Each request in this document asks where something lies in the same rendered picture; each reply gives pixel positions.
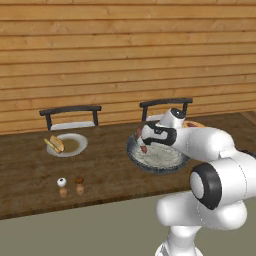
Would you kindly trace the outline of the brown-topped wooden pepper shaker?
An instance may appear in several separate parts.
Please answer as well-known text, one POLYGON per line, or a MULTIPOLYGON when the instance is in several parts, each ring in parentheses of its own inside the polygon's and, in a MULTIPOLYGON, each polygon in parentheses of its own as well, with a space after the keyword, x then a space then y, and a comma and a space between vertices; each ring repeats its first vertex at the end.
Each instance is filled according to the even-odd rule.
POLYGON ((76 191, 79 196, 82 196, 84 194, 84 178, 82 176, 77 176, 75 178, 76 183, 76 191))

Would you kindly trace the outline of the red-brown sausage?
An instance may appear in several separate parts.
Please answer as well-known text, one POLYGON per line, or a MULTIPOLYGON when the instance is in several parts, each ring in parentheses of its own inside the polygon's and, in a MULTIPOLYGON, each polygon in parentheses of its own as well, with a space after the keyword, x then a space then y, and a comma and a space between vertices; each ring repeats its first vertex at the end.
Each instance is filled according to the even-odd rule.
MULTIPOLYGON (((140 138, 140 136, 141 136, 141 131, 142 131, 142 128, 138 128, 137 129, 137 132, 136 132, 136 138, 137 139, 139 139, 140 138)), ((146 146, 140 146, 140 148, 141 148, 141 151, 143 152, 143 153, 147 153, 147 147, 146 146)))

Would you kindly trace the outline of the white-topped wooden salt shaker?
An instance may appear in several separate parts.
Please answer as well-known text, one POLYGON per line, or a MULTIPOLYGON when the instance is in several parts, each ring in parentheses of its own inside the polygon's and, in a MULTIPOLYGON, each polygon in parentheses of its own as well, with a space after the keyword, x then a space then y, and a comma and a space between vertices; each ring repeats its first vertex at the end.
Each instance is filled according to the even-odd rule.
POLYGON ((67 184, 67 180, 65 178, 59 178, 57 180, 57 185, 59 187, 59 193, 62 198, 65 198, 68 195, 66 184, 67 184))

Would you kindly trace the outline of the dark grey plate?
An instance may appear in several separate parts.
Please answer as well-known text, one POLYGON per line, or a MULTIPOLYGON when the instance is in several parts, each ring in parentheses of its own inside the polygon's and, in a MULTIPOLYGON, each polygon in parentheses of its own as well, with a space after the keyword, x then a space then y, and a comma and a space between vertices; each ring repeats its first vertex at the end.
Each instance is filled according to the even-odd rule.
POLYGON ((126 142, 128 157, 135 165, 153 174, 169 174, 182 169, 190 158, 178 150, 152 143, 147 147, 147 152, 143 153, 137 143, 135 135, 131 135, 126 142))

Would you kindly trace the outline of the tan hot dog bun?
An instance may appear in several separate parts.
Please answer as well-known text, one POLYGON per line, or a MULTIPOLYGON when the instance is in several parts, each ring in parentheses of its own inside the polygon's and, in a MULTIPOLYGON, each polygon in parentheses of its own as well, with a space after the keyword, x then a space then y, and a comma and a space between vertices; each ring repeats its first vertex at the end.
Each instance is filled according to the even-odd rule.
POLYGON ((65 149, 63 142, 56 136, 44 139, 44 142, 58 154, 62 153, 65 149))

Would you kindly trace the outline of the black chair with white seat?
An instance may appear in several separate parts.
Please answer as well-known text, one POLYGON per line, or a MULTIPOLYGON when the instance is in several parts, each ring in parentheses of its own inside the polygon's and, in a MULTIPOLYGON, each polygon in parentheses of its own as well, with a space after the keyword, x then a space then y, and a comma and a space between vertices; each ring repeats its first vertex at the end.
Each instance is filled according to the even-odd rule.
POLYGON ((182 112, 186 115, 187 107, 190 103, 193 103, 192 98, 167 98, 167 99, 158 99, 152 101, 141 102, 139 107, 143 109, 142 111, 142 121, 146 121, 147 111, 150 106, 163 105, 163 104, 182 104, 182 112))
POLYGON ((98 112, 102 110, 101 106, 66 106, 66 107, 57 107, 50 108, 45 110, 40 110, 39 114, 46 118, 46 124, 49 131, 54 130, 65 130, 65 129, 75 129, 75 128, 85 128, 85 127, 94 127, 98 125, 98 112), (83 121, 83 122, 69 122, 61 124, 52 124, 51 116, 54 114, 68 113, 68 112, 82 112, 90 111, 92 113, 92 121, 83 121))

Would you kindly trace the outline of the brown bowl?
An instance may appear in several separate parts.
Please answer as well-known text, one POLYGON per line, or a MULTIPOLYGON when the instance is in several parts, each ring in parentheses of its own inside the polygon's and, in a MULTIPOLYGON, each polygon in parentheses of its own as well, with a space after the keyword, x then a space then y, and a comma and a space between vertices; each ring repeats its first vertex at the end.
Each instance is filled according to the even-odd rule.
POLYGON ((184 121, 183 128, 205 128, 206 126, 195 121, 184 121))

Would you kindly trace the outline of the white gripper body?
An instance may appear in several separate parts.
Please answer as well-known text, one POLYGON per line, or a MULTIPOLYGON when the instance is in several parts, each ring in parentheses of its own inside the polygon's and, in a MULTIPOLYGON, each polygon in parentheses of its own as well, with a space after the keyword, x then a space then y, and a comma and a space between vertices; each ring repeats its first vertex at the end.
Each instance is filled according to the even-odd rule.
POLYGON ((153 132, 154 132, 154 130, 148 125, 145 125, 142 128, 141 135, 140 135, 142 146, 146 146, 146 145, 151 144, 153 132))

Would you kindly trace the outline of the white plate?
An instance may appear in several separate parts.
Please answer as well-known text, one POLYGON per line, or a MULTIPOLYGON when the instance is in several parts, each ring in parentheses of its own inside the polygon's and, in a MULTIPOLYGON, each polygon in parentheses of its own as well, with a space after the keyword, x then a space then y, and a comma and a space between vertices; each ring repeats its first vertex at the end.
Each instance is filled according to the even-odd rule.
POLYGON ((88 146, 88 140, 85 136, 76 133, 66 133, 57 136, 58 139, 64 144, 64 151, 57 153, 49 145, 46 146, 46 150, 49 154, 56 157, 73 157, 79 155, 88 146))

